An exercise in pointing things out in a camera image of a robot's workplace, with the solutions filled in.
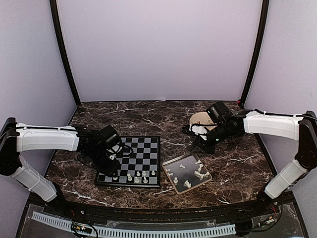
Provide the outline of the black grey chessboard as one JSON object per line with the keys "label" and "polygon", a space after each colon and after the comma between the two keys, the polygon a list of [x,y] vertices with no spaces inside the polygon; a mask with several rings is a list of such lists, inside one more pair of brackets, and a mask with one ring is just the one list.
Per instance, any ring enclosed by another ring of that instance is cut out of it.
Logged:
{"label": "black grey chessboard", "polygon": [[[129,186],[140,188],[160,188],[160,137],[122,137],[124,145],[121,154],[116,158],[120,162],[117,170],[118,179],[113,181],[113,177],[97,173],[94,181],[99,186]],[[151,175],[152,171],[156,171],[157,175]],[[147,172],[148,183],[143,183],[142,171]],[[127,180],[127,174],[131,174],[132,180]],[[139,183],[134,183],[134,177],[140,179]]]}

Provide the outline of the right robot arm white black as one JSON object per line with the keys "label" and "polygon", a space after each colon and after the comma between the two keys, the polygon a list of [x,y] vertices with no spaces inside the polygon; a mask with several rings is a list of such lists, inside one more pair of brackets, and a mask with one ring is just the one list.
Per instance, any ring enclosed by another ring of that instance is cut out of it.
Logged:
{"label": "right robot arm white black", "polygon": [[186,130],[197,137],[197,144],[208,153],[231,136],[258,135],[263,139],[279,173],[271,179],[253,203],[253,211],[263,215],[272,200],[294,186],[317,167],[317,115],[269,113],[258,109],[230,110],[216,102],[203,113],[192,116]]}

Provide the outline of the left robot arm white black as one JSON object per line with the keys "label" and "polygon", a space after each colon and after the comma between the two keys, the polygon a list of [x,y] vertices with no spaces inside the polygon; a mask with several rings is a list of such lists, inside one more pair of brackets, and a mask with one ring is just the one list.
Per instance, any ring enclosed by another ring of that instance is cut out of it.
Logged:
{"label": "left robot arm white black", "polygon": [[64,201],[58,185],[44,178],[25,156],[43,155],[48,161],[57,150],[77,152],[88,157],[96,171],[115,176],[119,165],[116,156],[122,149],[121,137],[112,126],[97,130],[83,125],[29,125],[7,118],[0,130],[0,173],[50,203],[59,216],[66,216],[70,206]]}

